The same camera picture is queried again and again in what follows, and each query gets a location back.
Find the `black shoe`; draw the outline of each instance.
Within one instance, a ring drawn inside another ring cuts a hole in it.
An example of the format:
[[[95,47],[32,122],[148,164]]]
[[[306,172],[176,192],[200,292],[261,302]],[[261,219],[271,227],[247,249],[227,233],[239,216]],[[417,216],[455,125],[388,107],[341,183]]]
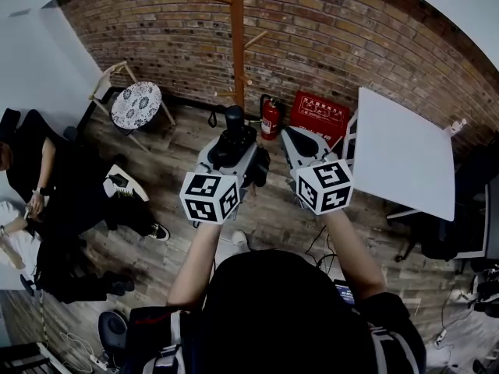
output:
[[[149,234],[149,237],[156,238],[159,241],[167,241],[170,239],[170,231],[165,226],[154,223],[153,231]]]
[[[135,289],[132,278],[124,274],[107,271],[102,280],[105,282],[107,294],[123,296],[126,292],[132,292]]]

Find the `white table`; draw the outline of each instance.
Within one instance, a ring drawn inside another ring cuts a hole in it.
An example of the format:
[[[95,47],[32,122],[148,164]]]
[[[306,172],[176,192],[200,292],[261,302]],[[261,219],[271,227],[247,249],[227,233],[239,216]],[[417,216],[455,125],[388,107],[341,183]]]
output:
[[[415,112],[363,87],[356,120],[354,187],[453,221],[451,137]]]

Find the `person in black clothes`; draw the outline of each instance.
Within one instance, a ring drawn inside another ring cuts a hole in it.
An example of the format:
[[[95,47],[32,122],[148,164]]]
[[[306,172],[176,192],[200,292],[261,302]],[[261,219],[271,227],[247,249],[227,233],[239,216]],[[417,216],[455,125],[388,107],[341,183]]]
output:
[[[200,225],[167,301],[199,317],[189,371],[425,372],[421,336],[346,214],[322,219],[354,309],[326,273],[290,252],[232,256],[210,281],[221,226]]]
[[[76,277],[71,255],[79,234],[106,220],[124,224],[143,236],[167,240],[146,203],[119,191],[106,175],[111,164],[59,137],[41,115],[29,111],[23,124],[0,143],[0,171],[30,211],[28,223],[44,240],[37,254],[38,288],[59,301],[101,301],[108,293],[134,289],[128,276],[107,272]],[[44,198],[49,196],[47,206]]]

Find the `power plug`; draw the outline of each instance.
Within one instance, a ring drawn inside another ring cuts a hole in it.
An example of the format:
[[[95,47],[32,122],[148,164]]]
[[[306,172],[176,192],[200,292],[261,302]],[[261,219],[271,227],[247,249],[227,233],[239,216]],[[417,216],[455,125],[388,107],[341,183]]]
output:
[[[444,340],[445,336],[447,335],[447,330],[443,329],[441,333],[438,334],[437,339],[435,340],[435,348],[440,349],[440,345],[442,341]]]
[[[108,363],[99,360],[95,355],[90,355],[90,360],[98,365],[104,371],[108,371]]]

